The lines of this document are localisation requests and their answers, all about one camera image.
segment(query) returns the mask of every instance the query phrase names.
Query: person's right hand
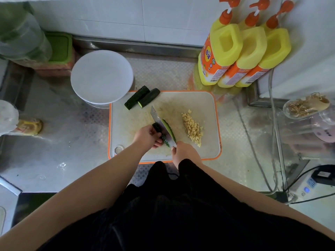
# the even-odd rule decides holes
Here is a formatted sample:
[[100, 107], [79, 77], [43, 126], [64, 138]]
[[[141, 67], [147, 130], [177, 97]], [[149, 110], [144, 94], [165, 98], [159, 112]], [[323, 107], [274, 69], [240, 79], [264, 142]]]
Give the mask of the person's right hand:
[[178, 168], [179, 163], [184, 159], [190, 159], [197, 166], [202, 163], [198, 152], [192, 145], [178, 141], [177, 149], [172, 147], [172, 161], [176, 168]]

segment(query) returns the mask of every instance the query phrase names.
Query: green container lid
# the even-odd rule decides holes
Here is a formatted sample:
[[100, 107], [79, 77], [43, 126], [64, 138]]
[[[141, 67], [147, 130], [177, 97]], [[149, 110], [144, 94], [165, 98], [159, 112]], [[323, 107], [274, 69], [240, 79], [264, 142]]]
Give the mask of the green container lid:
[[48, 64], [67, 64], [72, 60], [72, 36], [62, 32], [45, 32], [52, 47]]

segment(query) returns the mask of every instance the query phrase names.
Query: kitchen knife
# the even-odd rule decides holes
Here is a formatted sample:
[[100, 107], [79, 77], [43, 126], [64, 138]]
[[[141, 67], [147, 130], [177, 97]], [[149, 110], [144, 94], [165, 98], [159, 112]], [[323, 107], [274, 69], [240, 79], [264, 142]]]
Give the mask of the kitchen knife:
[[176, 142], [173, 140], [171, 137], [169, 131], [167, 130], [166, 126], [163, 124], [162, 119], [158, 116], [156, 110], [151, 106], [151, 111], [150, 111], [151, 116], [153, 117], [153, 120], [158, 123], [159, 127], [162, 130], [162, 135], [165, 135], [167, 142], [169, 143], [170, 147], [176, 147]]

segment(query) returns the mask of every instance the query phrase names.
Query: white bowl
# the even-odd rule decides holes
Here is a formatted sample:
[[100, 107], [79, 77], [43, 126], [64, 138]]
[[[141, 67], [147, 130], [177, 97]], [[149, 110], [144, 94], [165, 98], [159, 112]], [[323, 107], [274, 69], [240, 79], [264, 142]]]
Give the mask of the white bowl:
[[90, 105], [106, 108], [130, 90], [134, 80], [130, 63], [119, 53], [93, 51], [74, 65], [71, 85], [75, 93]]

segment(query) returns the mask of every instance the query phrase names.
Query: chopped ginger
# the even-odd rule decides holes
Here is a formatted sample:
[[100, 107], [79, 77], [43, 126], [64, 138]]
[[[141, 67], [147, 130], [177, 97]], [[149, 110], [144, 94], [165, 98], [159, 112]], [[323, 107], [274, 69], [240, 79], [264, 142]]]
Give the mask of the chopped ginger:
[[187, 133], [187, 136], [191, 139], [191, 141], [195, 142], [198, 145], [198, 147], [201, 147], [201, 137], [203, 136], [202, 132], [203, 127], [200, 127], [199, 123], [195, 122], [192, 119], [190, 113], [192, 113], [190, 109], [188, 110], [188, 113], [182, 113], [185, 131]]

